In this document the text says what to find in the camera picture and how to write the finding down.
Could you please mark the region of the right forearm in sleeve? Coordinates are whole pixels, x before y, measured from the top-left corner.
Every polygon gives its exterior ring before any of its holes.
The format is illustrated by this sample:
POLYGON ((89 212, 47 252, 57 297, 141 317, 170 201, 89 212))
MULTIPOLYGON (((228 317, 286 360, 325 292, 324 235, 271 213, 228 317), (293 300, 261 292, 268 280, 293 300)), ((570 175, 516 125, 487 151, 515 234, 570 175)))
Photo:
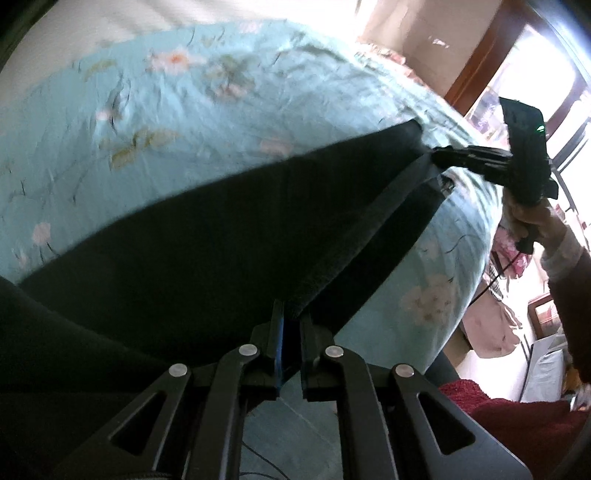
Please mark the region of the right forearm in sleeve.
POLYGON ((567 227, 557 249, 545 250, 541 264, 559 313, 573 365, 590 382, 590 254, 567 227))

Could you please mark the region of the person's right hand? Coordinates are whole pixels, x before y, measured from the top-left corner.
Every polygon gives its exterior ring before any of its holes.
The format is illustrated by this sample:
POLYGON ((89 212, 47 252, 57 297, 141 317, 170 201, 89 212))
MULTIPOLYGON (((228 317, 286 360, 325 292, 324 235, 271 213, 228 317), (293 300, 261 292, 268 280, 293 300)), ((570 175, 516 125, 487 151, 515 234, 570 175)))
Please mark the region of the person's right hand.
POLYGON ((559 249, 569 230, 547 199, 535 206, 524 206, 508 189, 503 192, 503 216, 517 239, 527 238, 531 231, 536 231, 534 241, 544 247, 548 257, 559 249))

